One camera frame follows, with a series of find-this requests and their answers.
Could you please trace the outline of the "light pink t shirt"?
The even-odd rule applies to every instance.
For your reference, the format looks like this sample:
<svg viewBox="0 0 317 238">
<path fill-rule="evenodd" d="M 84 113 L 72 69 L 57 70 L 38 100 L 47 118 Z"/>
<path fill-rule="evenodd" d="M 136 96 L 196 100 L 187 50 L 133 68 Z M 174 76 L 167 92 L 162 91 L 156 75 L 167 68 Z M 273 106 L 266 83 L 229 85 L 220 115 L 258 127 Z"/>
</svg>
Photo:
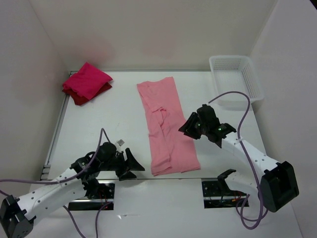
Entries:
<svg viewBox="0 0 317 238">
<path fill-rule="evenodd" d="M 193 139 L 179 128 L 186 122 L 173 77 L 137 84 L 148 126 L 154 176 L 199 170 Z"/>
</svg>

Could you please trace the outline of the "magenta t shirt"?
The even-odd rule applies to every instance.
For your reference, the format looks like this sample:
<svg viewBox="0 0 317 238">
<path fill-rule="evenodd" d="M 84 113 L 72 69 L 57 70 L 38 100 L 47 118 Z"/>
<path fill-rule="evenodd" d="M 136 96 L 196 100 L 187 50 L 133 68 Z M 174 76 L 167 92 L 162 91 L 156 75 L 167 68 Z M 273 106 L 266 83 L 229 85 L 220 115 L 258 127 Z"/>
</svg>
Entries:
<svg viewBox="0 0 317 238">
<path fill-rule="evenodd" d="M 92 100 L 100 88 L 113 81 L 106 73 L 86 62 L 80 70 L 70 76 L 62 85 L 63 89 L 71 89 L 79 96 Z"/>
</svg>

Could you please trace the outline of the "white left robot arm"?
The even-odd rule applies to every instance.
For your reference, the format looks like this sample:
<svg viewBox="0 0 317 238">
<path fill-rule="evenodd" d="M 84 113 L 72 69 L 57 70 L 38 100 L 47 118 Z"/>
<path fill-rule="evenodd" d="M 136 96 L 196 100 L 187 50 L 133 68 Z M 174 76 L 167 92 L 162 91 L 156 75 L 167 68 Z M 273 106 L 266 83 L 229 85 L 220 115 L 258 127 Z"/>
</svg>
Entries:
<svg viewBox="0 0 317 238">
<path fill-rule="evenodd" d="M 119 151 L 105 142 L 97 152 L 77 159 L 70 168 L 44 186 L 20 197 L 7 196 L 0 207 L 0 224 L 9 238 L 24 238 L 50 213 L 80 198 L 94 198 L 105 191 L 97 177 L 101 171 L 114 171 L 120 181 L 136 179 L 135 171 L 145 168 L 129 148 Z"/>
</svg>

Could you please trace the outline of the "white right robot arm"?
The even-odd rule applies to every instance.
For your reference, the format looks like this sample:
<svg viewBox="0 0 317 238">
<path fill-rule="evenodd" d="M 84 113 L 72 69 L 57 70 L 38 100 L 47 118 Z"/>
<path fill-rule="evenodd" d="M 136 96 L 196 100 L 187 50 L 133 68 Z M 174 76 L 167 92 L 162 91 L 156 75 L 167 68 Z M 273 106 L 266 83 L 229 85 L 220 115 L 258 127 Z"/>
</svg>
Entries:
<svg viewBox="0 0 317 238">
<path fill-rule="evenodd" d="M 211 106 L 203 104 L 179 128 L 184 135 L 193 139 L 206 136 L 219 148 L 230 152 L 240 161 L 249 164 L 243 149 L 246 149 L 257 176 L 261 179 L 260 190 L 264 207 L 277 212 L 299 195 L 299 189 L 293 166 L 285 161 L 280 163 L 263 154 L 245 139 L 238 136 L 237 130 L 228 123 L 220 123 Z"/>
</svg>

